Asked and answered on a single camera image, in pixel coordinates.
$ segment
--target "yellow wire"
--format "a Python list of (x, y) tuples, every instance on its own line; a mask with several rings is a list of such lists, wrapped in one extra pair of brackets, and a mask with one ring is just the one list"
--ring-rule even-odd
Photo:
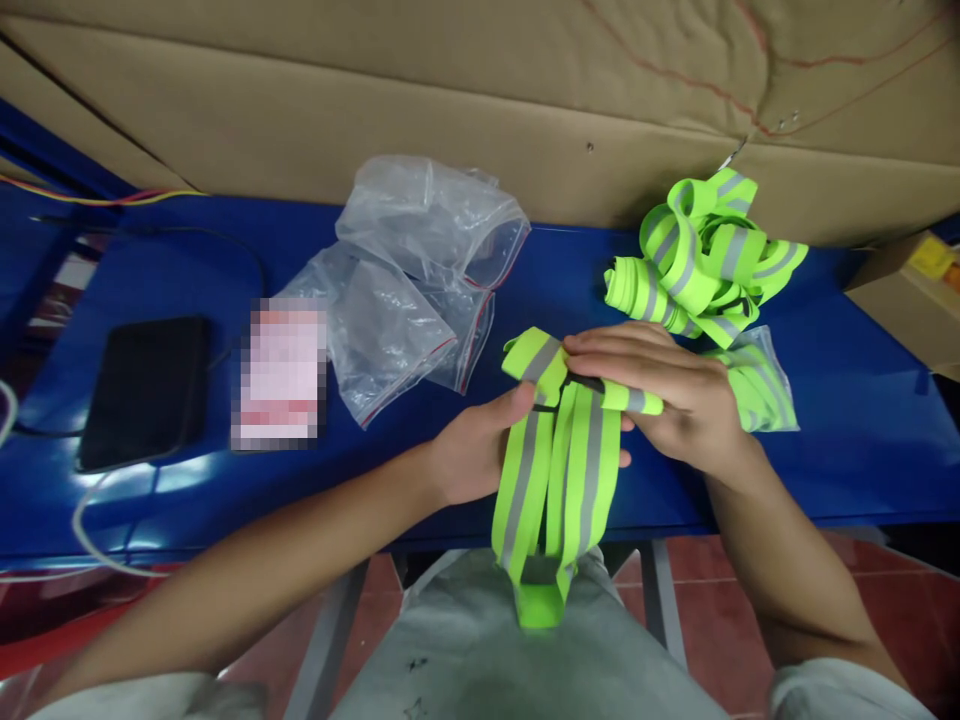
[(21, 190), (26, 190), (34, 195), (40, 195), (42, 197), (50, 198), (51, 200), (59, 200), (61, 202), (86, 205), (89, 207), (135, 207), (137, 205), (152, 205), (153, 203), (160, 202), (161, 200), (168, 200), (179, 195), (209, 197), (207, 193), (200, 192), (199, 190), (170, 190), (169, 192), (160, 193), (159, 195), (143, 198), (141, 200), (123, 200), (122, 198), (120, 200), (90, 200), (87, 198), (74, 198), (70, 197), (69, 195), (61, 195), (60, 193), (50, 192), (48, 190), (44, 190), (43, 188), (36, 187), (35, 185), (31, 185), (30, 183), (8, 178), (5, 175), (0, 175), (0, 181), (8, 182), (11, 185), (20, 188)]

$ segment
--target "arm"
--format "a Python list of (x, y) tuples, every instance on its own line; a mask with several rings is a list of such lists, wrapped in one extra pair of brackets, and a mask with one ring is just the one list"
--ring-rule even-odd
[(591, 330), (565, 344), (574, 372), (663, 398), (663, 415), (633, 420), (658, 450), (706, 474), (724, 547), (774, 665), (836, 657), (907, 687), (849, 571), (741, 429), (723, 364), (646, 323)]
[(495, 492), (505, 428), (533, 387), (461, 413), (437, 438), (283, 508), (187, 564), (98, 637), (41, 707), (86, 688), (216, 673), (312, 595), (440, 508)]

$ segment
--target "bundle of reflective straps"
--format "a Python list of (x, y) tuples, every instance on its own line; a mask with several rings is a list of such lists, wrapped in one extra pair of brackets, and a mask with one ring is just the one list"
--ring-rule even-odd
[(756, 192), (753, 180), (730, 168), (678, 182), (640, 226), (643, 258), (615, 258), (604, 275), (606, 303), (730, 347), (807, 254), (806, 245), (770, 240), (747, 218)]
[[(514, 586), (520, 626), (556, 627), (577, 561), (600, 542), (617, 486), (624, 411), (659, 415), (656, 395), (567, 369), (560, 341), (530, 328), (504, 348), (503, 370), (536, 386), (534, 410), (510, 429), (492, 545)], [(730, 369), (744, 429), (795, 429), (786, 376), (767, 328), (712, 353)]]

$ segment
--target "hand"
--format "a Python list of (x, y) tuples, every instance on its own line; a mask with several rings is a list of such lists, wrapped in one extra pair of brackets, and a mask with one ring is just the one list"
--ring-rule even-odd
[(719, 360), (678, 346), (662, 325), (628, 322), (564, 339), (576, 373), (604, 377), (663, 399), (662, 415), (630, 414), (657, 450), (709, 475), (735, 477), (759, 451), (740, 426), (737, 401)]
[[(500, 487), (506, 431), (533, 409), (535, 389), (520, 383), (486, 405), (467, 408), (431, 442), (423, 446), (426, 472), (448, 505), (477, 500)], [(621, 428), (632, 430), (623, 418)], [(620, 451), (620, 467), (630, 464), (630, 454)]]

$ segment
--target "blue tabletop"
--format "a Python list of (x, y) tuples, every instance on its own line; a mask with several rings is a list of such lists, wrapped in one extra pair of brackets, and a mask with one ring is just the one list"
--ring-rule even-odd
[[(339, 208), (234, 198), (180, 198), (128, 211), (128, 227), (195, 225), (231, 233), (267, 265), (270, 292), (335, 241)], [(562, 336), (625, 318), (605, 306), (602, 272), (636, 254), (632, 233), (535, 227), (496, 294), (496, 317), (467, 397), (422, 382), (364, 432), (330, 390), (329, 427), (315, 451), (235, 455), (226, 449), (231, 374), (210, 378), (201, 442), (163, 464), (115, 471), (86, 515), (93, 540), (128, 562), (189, 559), (229, 532), (329, 488), (427, 440), (468, 404), (512, 381), (500, 348), (537, 325)], [(851, 254), (815, 250), (790, 286), (763, 307), (790, 377), (802, 430), (761, 436), (804, 510), (821, 525), (960, 519), (960, 435), (923, 368), (842, 294)], [(111, 328), (202, 314), (215, 326), (212, 353), (238, 337), (258, 292), (256, 266), (237, 246), (181, 233), (116, 240), (57, 342), (21, 419), (39, 428), (81, 427)], [(73, 471), (78, 440), (17, 437), (0, 452), (0, 567), (88, 562), (70, 514), (98, 476)], [(621, 473), (608, 538), (703, 532), (712, 518), (702, 483), (639, 433)], [(488, 542), (493, 498), (429, 518), (394, 547), (439, 549)]]
[[(63, 211), (61, 202), (0, 183), (0, 361), (16, 349), (76, 237), (30, 218)], [(81, 209), (73, 217), (104, 220)]]

